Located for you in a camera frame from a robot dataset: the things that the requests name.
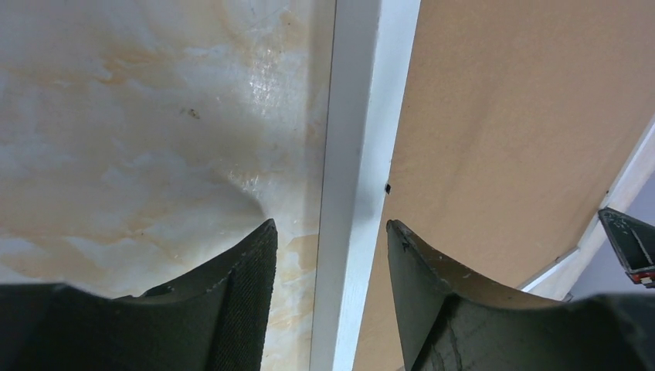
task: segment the white edge strip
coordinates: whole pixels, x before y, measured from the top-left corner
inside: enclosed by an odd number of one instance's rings
[[[635,148],[630,154],[630,157],[628,157],[628,160],[623,165],[623,168],[619,172],[618,176],[616,177],[616,179],[614,179],[614,183],[612,184],[612,187],[610,187],[609,191],[607,192],[607,195],[600,203],[599,209],[603,209],[607,206],[612,207],[614,200],[621,198],[623,196],[624,188],[626,188],[626,182],[633,181],[635,177],[635,172],[640,171],[640,169],[636,168],[635,164],[639,162],[639,159],[643,155],[645,148],[648,145],[653,145],[652,141],[655,140],[654,133],[655,133],[655,116],[653,116],[653,118],[650,119],[650,123],[648,124],[646,130],[644,130],[643,134],[641,135],[641,138],[639,139]],[[619,211],[626,211],[628,206],[629,205],[625,205],[625,207],[616,207],[616,206],[614,207],[617,208]],[[546,271],[544,271],[543,274],[534,277],[527,283],[523,284],[519,289],[523,292],[529,292],[533,290],[541,282],[544,282],[548,277],[552,276],[557,270],[559,270],[559,268],[564,267],[570,261],[574,260],[574,257],[578,255],[577,253],[581,250],[581,248],[586,247],[587,241],[590,240],[593,230],[597,227],[597,224],[599,223],[600,221],[598,220],[598,216],[594,214],[591,221],[589,222],[589,225],[587,226],[587,229],[582,234],[582,237],[580,237],[578,246],[572,250],[571,253],[573,254],[569,253],[565,259],[554,262],[553,265],[551,265],[550,268],[546,269]]]
[[[337,0],[311,371],[352,369],[420,0]]]

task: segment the gray wall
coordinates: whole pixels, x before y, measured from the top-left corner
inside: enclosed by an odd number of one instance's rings
[[[628,209],[627,214],[655,225],[655,176],[650,177]],[[641,284],[633,284],[626,276],[609,241],[606,240],[571,289],[571,295],[574,300],[577,300],[607,292],[655,294],[655,288],[647,289]]]

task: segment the brown board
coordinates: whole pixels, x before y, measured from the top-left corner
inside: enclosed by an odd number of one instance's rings
[[[570,251],[655,112],[649,0],[423,0],[383,222],[518,286]],[[381,230],[356,370],[402,365]]]

